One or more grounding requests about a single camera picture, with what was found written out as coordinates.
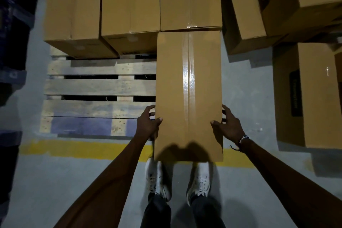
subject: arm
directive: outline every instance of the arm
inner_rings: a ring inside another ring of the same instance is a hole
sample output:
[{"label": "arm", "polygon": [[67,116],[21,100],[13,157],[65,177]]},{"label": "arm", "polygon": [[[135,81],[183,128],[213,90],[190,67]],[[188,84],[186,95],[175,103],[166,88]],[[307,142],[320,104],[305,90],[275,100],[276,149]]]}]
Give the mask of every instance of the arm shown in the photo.
[{"label": "arm", "polygon": [[298,227],[340,227],[342,201],[280,161],[245,135],[239,119],[222,105],[226,123],[212,121],[255,165]]},{"label": "arm", "polygon": [[162,118],[150,120],[149,111],[154,107],[146,107],[137,119],[133,139],[71,205],[55,228],[105,228],[119,225],[140,153],[162,121]]}]

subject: wooden pallet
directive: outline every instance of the wooden pallet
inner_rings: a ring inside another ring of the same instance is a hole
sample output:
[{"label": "wooden pallet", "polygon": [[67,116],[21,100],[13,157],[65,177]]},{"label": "wooden pallet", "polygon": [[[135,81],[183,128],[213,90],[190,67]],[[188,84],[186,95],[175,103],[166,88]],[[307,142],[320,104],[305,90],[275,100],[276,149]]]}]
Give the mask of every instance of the wooden pallet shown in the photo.
[{"label": "wooden pallet", "polygon": [[[154,102],[135,102],[135,96],[155,96],[156,81],[134,79],[156,74],[156,59],[67,60],[51,47],[40,132],[62,135],[128,136],[136,119]],[[118,75],[118,79],[65,79],[65,76]],[[64,96],[117,96],[117,101],[63,100]]]}]

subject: right hand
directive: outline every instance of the right hand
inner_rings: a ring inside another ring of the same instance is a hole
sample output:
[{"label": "right hand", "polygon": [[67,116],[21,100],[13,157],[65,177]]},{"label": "right hand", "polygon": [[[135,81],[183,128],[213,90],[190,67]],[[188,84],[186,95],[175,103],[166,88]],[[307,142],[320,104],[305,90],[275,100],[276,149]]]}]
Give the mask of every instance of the right hand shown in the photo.
[{"label": "right hand", "polygon": [[224,137],[239,146],[239,141],[246,135],[242,129],[240,120],[232,114],[231,110],[227,106],[222,105],[222,107],[224,109],[223,113],[227,117],[226,123],[224,124],[219,123],[218,121],[211,121],[211,125],[212,127],[217,126]]}]

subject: left hand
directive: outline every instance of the left hand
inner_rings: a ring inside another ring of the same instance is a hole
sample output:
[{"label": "left hand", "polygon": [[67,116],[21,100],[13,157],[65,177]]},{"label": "left hand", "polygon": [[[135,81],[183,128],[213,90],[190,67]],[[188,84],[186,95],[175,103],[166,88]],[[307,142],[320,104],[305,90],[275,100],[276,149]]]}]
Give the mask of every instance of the left hand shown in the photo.
[{"label": "left hand", "polygon": [[155,108],[155,105],[150,105],[145,108],[140,117],[136,121],[136,132],[135,136],[141,137],[144,140],[148,140],[158,129],[159,125],[163,121],[163,118],[157,118],[156,120],[151,120],[149,111]]}]

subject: forearm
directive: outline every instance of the forearm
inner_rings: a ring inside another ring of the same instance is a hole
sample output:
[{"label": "forearm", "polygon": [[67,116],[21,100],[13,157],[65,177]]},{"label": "forearm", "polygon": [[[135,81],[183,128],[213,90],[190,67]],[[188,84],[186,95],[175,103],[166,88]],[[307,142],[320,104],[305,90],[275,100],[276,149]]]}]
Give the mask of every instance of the forearm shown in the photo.
[{"label": "forearm", "polygon": [[259,170],[290,217],[299,227],[338,227],[342,201],[304,177],[252,140],[241,149]]},{"label": "forearm", "polygon": [[66,211],[55,228],[117,227],[146,140],[134,137]]}]

